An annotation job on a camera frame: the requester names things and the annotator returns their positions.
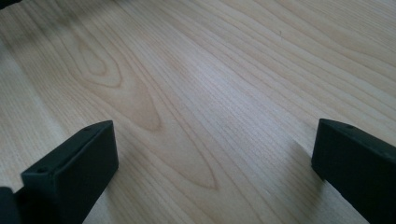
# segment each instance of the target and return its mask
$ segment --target wooden surface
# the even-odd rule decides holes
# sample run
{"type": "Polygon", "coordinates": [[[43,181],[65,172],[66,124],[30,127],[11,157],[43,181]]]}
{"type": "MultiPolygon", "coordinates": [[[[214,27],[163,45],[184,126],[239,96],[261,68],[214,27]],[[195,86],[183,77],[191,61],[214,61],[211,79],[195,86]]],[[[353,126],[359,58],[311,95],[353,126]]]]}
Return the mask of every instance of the wooden surface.
{"type": "Polygon", "coordinates": [[[319,118],[396,145],[391,0],[26,0],[0,11],[0,183],[113,119],[84,223],[366,223],[310,168],[319,118]]]}

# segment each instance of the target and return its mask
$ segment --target wooden table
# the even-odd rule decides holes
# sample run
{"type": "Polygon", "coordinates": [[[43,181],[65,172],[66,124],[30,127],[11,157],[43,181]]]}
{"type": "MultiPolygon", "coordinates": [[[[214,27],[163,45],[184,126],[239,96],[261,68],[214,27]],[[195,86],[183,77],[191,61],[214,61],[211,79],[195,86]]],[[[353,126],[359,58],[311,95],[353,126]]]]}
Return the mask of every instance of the wooden table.
{"type": "Polygon", "coordinates": [[[112,119],[84,223],[365,223],[310,167],[319,118],[396,145],[396,2],[26,0],[0,11],[0,183],[112,119]]]}

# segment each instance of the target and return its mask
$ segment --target light wood grain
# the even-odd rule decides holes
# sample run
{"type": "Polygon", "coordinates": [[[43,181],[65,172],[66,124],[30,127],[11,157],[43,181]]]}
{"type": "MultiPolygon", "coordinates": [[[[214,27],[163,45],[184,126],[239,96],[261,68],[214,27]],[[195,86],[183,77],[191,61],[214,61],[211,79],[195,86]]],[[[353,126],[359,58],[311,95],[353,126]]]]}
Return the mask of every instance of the light wood grain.
{"type": "Polygon", "coordinates": [[[27,0],[0,24],[1,185],[113,119],[84,223],[366,223],[310,158],[319,118],[396,145],[396,2],[27,0]]]}

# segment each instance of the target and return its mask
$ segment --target black plastic block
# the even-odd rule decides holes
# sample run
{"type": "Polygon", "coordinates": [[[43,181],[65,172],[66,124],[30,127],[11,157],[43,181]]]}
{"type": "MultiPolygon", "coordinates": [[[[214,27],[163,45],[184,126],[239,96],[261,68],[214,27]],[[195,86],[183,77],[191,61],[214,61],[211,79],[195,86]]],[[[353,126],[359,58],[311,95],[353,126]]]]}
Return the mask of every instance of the black plastic block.
{"type": "Polygon", "coordinates": [[[351,125],[321,119],[312,168],[370,223],[396,223],[396,147],[351,125]]]}

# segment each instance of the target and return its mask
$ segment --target black object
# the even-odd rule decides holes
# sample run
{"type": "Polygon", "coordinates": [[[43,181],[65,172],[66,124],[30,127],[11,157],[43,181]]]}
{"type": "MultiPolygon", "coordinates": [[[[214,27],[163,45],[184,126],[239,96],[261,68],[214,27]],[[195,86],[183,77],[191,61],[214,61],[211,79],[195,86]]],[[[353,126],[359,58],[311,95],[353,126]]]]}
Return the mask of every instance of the black object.
{"type": "Polygon", "coordinates": [[[11,6],[14,3],[19,3],[21,0],[0,0],[0,9],[11,6]]]}
{"type": "Polygon", "coordinates": [[[396,147],[351,125],[321,119],[312,168],[370,223],[396,223],[396,147]]]}
{"type": "Polygon", "coordinates": [[[119,167],[113,122],[88,126],[0,188],[1,224],[79,224],[119,167]]]}

